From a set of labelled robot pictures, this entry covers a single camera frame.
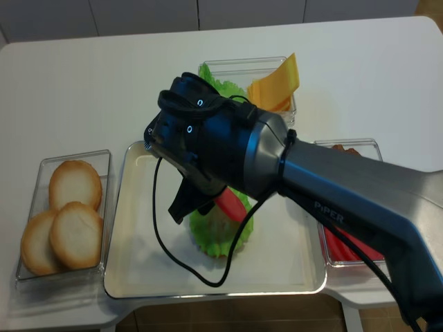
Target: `white tray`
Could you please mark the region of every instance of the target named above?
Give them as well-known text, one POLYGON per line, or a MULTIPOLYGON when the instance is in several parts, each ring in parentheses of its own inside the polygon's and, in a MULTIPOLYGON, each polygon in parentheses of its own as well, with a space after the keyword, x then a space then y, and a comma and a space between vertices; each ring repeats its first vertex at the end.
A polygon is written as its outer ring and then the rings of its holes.
MULTIPOLYGON (((129 147, 123 168, 114 230, 105 270, 105 290, 115 298, 256 293, 314 293, 325 285, 325 260, 317 223, 292 201, 275 195, 254 215, 254 231, 233 259, 228 279, 211 288, 176 265, 158 244, 152 225, 152 181, 157 163, 142 142, 129 147)), ((156 193, 157 224, 178 259, 218 281, 225 259, 212 259, 194 245, 185 218, 177 225, 168 208, 181 183, 165 160, 156 193)))

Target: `plastic tray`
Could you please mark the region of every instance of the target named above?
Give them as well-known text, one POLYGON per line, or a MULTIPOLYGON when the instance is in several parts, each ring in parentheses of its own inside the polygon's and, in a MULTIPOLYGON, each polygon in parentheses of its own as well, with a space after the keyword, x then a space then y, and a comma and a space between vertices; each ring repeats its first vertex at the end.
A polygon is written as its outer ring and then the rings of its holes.
POLYGON ((55 273, 52 275, 36 276, 31 273, 25 265, 22 264, 21 259, 17 267, 16 273, 16 288, 19 291, 38 290, 42 286, 57 287, 56 285, 77 284, 85 280, 91 279, 95 275, 102 275, 104 272, 104 264, 109 248, 109 235, 112 230, 112 216, 109 215, 112 209, 108 209, 109 187, 111 187, 109 179, 111 178, 111 153, 108 150, 89 152, 85 154, 76 154, 71 156, 63 156, 57 158, 44 159, 40 163, 39 173, 37 176, 37 183, 34 189, 33 201, 30 207, 28 221, 40 212, 49 209, 48 204, 48 188, 49 181, 55 169, 66 160, 83 160, 91 164, 97 171, 102 182, 102 202, 98 210, 99 215, 103 218, 103 234, 102 234, 102 249, 100 255, 100 262, 97 266, 92 268, 85 268, 79 270, 68 270, 62 273, 55 273))
MULTIPOLYGON (((228 279, 211 288, 176 265, 162 251, 152 225, 152 181, 157 159, 143 142, 127 151, 114 231, 105 271, 105 290, 114 298, 201 297, 314 293, 325 285, 325 260, 318 228, 294 202, 275 195, 254 215, 254 231, 235 254, 228 279)), ((177 225, 168 213, 181 183, 180 173, 163 161, 156 213, 159 234, 178 259, 217 281, 225 259, 213 259, 193 243, 189 220, 177 225)))
MULTIPOLYGON (((286 57, 263 57, 257 59, 205 61, 204 64, 208 65, 210 72, 217 80, 221 82, 231 81, 246 91, 253 80, 259 80, 271 74, 285 60, 286 57)), ((296 112, 296 100, 292 95, 290 110, 275 113, 280 114, 288 127, 291 128, 294 124, 296 112)))
MULTIPOLYGON (((323 146, 323 147, 333 147, 334 145, 342 145, 344 149, 353 148, 357 150, 362 156, 366 158, 371 158, 375 160, 383 161, 380 153, 379 146, 375 140, 371 138, 362 138, 356 140, 317 140, 314 144, 323 146)), ((329 247, 326 241, 325 229, 323 225, 319 224, 320 227, 320 237, 323 245, 323 250, 325 252, 325 256, 327 262, 332 266, 353 266, 353 265, 364 265, 362 261, 336 261, 332 259, 329 247)), ((384 260, 376 260, 376 263, 381 263, 384 260)))

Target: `clear plastic container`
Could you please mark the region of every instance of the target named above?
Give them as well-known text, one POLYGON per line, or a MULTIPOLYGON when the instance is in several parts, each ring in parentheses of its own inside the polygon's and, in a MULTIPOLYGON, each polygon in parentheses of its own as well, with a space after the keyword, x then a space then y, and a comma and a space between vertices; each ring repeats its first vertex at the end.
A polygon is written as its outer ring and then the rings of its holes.
MULTIPOLYGON (((271 74, 285 60, 286 57, 263 57, 257 59, 205 61, 204 64, 208 65, 215 79, 221 82, 231 81, 246 91, 253 80, 259 80, 271 74)), ((292 95, 290 110, 275 113, 280 114, 288 127, 291 128, 296 111, 296 101, 292 95)))
MULTIPOLYGON (((334 145, 342 145, 344 149, 355 149, 359 152, 363 157, 371 158, 375 160, 383 161, 380 153, 379 146, 375 140, 371 138, 362 138, 356 140, 316 140, 314 144, 320 145, 322 147, 333 147, 334 145)), ((326 240, 325 229, 323 225, 319 225, 319 232, 321 243, 323 247, 323 252, 325 254, 326 260, 328 264, 340 267, 340 266, 355 266, 355 265, 364 265, 362 261, 336 261, 332 258, 329 246, 326 240)))
POLYGON ((23 265, 20 258, 15 278, 15 286, 19 291, 33 291, 45 286, 50 286, 53 288, 59 285, 68 286, 73 284, 81 284, 90 279, 95 279, 97 276, 102 276, 104 272, 105 259, 107 257, 109 240, 112 231, 112 223, 114 222, 112 209, 109 208, 109 205, 111 205, 111 195, 109 193, 111 192, 110 187, 112 186, 111 183, 114 176, 111 174, 111 153, 108 150, 44 159, 40 163, 28 221, 40 212, 49 209, 49 181, 55 169, 66 160, 83 160, 91 164, 100 176, 100 180, 102 182, 102 201, 98 214, 103 218, 100 262, 91 268, 67 270, 62 273, 37 276, 31 273, 25 267, 25 265, 23 265))

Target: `robotic arm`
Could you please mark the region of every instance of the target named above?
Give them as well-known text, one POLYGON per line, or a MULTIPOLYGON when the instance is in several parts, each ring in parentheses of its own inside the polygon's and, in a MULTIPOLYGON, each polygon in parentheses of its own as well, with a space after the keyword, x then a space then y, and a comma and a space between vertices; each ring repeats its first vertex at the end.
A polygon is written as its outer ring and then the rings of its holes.
POLYGON ((424 173, 303 142, 283 119, 223 98, 184 73, 159 96, 147 148, 183 182, 170 208, 177 223, 226 185, 259 199, 269 188, 386 258, 409 316, 438 331, 443 314, 443 172, 424 173))

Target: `round bread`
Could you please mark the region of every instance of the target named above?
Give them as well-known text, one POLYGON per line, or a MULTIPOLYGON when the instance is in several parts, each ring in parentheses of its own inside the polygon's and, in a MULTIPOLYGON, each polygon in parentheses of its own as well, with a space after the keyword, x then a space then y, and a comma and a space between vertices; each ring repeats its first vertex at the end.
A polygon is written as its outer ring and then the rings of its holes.
POLYGON ((21 238, 21 260, 36 275, 62 270, 49 243, 49 232, 56 214, 56 211, 45 211, 32 218, 21 238))
POLYGON ((103 220, 90 206, 67 203, 55 216, 49 241, 57 258, 72 269, 100 261, 103 220))
POLYGON ((102 200, 102 183, 97 171, 82 160, 68 160, 54 171, 49 181, 49 206, 60 210, 69 202, 81 202, 97 210, 102 200))

